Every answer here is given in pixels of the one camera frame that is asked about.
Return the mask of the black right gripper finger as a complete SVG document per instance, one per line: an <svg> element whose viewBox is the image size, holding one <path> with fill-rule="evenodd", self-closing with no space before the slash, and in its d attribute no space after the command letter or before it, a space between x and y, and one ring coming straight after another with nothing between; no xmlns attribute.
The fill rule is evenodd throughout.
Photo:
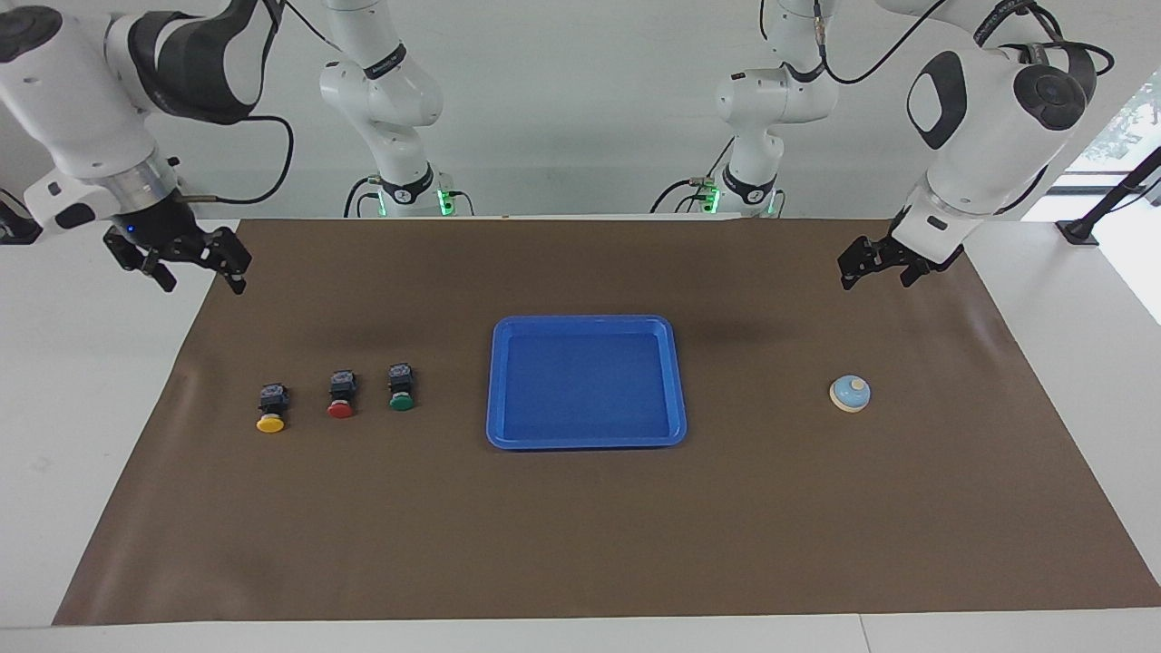
<svg viewBox="0 0 1161 653"><path fill-rule="evenodd" d="M245 279L248 272L250 256L248 247L229 227L219 227L209 232L199 234L194 237L195 264L200 268L211 271L219 277L235 295L241 295L248 281Z"/></svg>
<svg viewBox="0 0 1161 653"><path fill-rule="evenodd" d="M108 228L102 237L104 247L111 252L113 259L129 272L140 272L143 277L152 280L161 287L163 292L173 292L176 287L176 277L161 261L161 253L157 249L147 249L142 252L140 247L128 241L116 227Z"/></svg>

